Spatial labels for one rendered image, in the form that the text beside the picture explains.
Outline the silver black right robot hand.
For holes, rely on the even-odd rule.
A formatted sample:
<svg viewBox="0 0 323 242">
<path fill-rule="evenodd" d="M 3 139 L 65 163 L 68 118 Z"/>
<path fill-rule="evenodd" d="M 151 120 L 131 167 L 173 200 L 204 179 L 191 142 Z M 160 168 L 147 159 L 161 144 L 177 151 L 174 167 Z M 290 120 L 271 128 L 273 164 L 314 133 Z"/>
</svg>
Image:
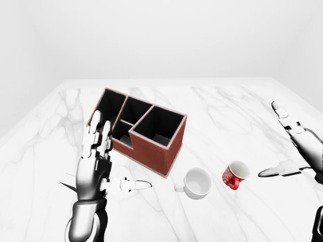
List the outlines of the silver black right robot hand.
<svg viewBox="0 0 323 242">
<path fill-rule="evenodd" d="M 307 164 L 300 167 L 291 160 L 281 161 L 278 166 L 265 169 L 258 176 L 291 176 L 300 174 L 304 169 L 311 168 L 315 171 L 315 180 L 323 185 L 323 140 L 311 129 L 303 128 L 300 122 L 293 120 L 277 102 L 272 102 L 272 108 L 278 115 L 280 124 L 289 134 L 292 143 Z"/>
</svg>

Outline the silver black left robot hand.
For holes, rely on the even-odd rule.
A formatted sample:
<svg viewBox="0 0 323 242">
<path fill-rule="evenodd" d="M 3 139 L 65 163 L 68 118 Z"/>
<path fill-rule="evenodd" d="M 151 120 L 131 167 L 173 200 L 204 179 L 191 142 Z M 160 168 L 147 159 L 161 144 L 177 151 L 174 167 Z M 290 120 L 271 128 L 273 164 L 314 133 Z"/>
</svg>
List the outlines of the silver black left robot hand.
<svg viewBox="0 0 323 242">
<path fill-rule="evenodd" d="M 113 149 L 112 125 L 104 121 L 102 113 L 94 112 L 83 138 L 83 151 L 76 174 L 76 191 L 79 200 L 92 201 L 107 193 L 125 193 L 144 190 L 152 184 L 126 177 L 109 178 L 112 162 L 109 152 Z"/>
</svg>

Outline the red-brown desk caddy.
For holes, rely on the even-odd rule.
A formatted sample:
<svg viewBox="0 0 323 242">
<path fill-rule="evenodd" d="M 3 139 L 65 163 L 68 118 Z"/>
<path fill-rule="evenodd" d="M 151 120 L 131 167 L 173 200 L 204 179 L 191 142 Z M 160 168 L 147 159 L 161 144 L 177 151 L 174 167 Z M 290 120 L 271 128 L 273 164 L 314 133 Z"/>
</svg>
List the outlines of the red-brown desk caddy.
<svg viewBox="0 0 323 242">
<path fill-rule="evenodd" d="M 186 114 L 109 88 L 95 109 L 111 122 L 116 151 L 168 176 L 182 146 Z"/>
</svg>

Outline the red patterned mug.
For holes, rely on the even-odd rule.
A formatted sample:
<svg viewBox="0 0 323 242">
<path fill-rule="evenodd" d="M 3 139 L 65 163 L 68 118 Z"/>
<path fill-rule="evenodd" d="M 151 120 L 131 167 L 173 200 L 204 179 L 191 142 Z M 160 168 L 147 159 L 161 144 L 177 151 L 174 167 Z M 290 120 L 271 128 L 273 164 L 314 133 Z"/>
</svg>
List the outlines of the red patterned mug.
<svg viewBox="0 0 323 242">
<path fill-rule="evenodd" d="M 233 190 L 237 190 L 241 181 L 248 178 L 250 170 L 242 161 L 232 161 L 222 175 L 223 182 Z"/>
</svg>

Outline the white mug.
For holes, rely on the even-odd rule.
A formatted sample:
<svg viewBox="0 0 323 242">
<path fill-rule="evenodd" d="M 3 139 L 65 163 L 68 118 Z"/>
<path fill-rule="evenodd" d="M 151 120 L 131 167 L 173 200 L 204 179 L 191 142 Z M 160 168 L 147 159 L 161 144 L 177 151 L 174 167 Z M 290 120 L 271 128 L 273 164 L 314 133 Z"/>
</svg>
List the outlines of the white mug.
<svg viewBox="0 0 323 242">
<path fill-rule="evenodd" d="M 198 167 L 187 171 L 183 181 L 174 185 L 176 192 L 184 192 L 189 198 L 199 200 L 204 198 L 211 189 L 209 174 Z"/>
</svg>

